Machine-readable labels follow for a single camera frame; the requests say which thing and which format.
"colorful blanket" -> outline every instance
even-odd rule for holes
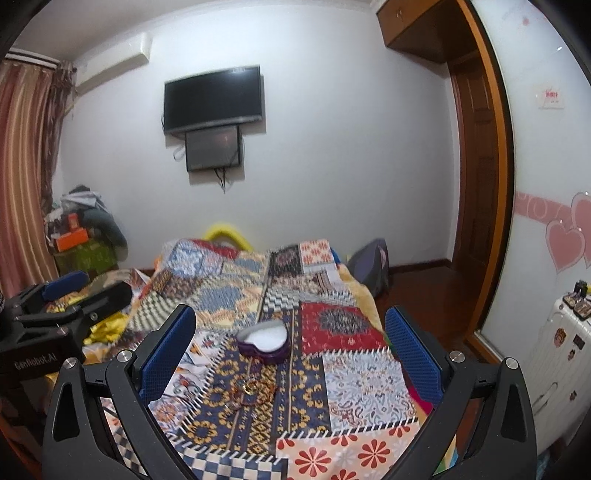
[[[412,441],[417,409],[400,363],[326,240],[267,254],[170,242],[111,354],[134,348],[179,303],[195,311],[196,333],[150,409],[199,478],[381,478]],[[270,319],[285,323],[290,357],[242,357],[234,334]],[[246,378],[255,391],[237,400]],[[112,404],[103,405],[126,463],[143,473]]]

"pile of clothes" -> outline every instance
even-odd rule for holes
[[[97,238],[112,246],[118,261],[125,260],[128,253],[127,240],[107,211],[99,193],[85,185],[62,195],[60,203],[45,218],[46,237],[50,250],[63,235],[72,232],[72,214],[77,217],[79,226],[88,232],[91,238]]]

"red floral pattern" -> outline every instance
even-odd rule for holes
[[[330,477],[330,480],[358,480],[355,477],[357,476],[357,472],[347,472],[347,470],[342,469],[338,475],[333,475]]]
[[[386,345],[381,332],[371,326],[363,315],[363,312],[356,307],[338,307],[339,310],[347,310],[354,313],[354,317],[361,317],[367,322],[367,330],[363,333],[346,335],[333,333],[330,330],[324,330],[319,320],[320,314],[327,309],[334,309],[335,306],[324,303],[305,303],[301,304],[301,345],[304,354],[324,352],[327,350],[375,350],[383,348]]]
[[[398,438],[402,438],[402,436],[408,432],[410,432],[410,427],[408,425],[402,425],[400,427],[396,427],[396,428],[391,429],[388,432],[388,435],[390,435],[391,437],[393,437],[394,435],[397,435]]]
[[[283,450],[286,447],[293,447],[296,443],[291,439],[279,439],[277,440],[277,448]]]
[[[317,451],[315,447],[310,447],[308,452],[304,450],[300,451],[300,457],[296,458],[294,463],[301,468],[298,470],[299,473],[306,473],[310,469],[310,476],[315,477],[318,472],[326,473],[328,467],[326,464],[332,460],[326,455],[326,450]]]
[[[382,478],[419,430],[407,422],[402,438],[390,430],[355,431],[334,437],[280,438],[277,458],[288,459],[287,480],[368,480]]]
[[[390,449],[386,448],[386,442],[378,443],[376,439],[370,443],[363,445],[364,452],[358,454],[357,458],[361,460],[361,466],[370,465],[371,468],[376,468],[379,463],[386,462],[386,456],[390,454]]]
[[[357,442],[357,435],[355,434],[350,434],[350,435],[342,435],[340,437],[334,437],[330,440],[332,445],[338,445],[339,443],[341,444],[341,446],[346,447],[349,442]]]
[[[334,261],[328,240],[300,243],[301,262],[304,265],[331,263]]]

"gray bag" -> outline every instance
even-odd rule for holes
[[[388,267],[388,247],[383,238],[365,245],[347,263],[351,275],[365,285],[374,298],[389,288]]]

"wooden door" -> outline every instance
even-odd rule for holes
[[[460,131],[460,208],[453,263],[480,290],[495,229],[499,152],[491,89],[479,55],[450,65]]]

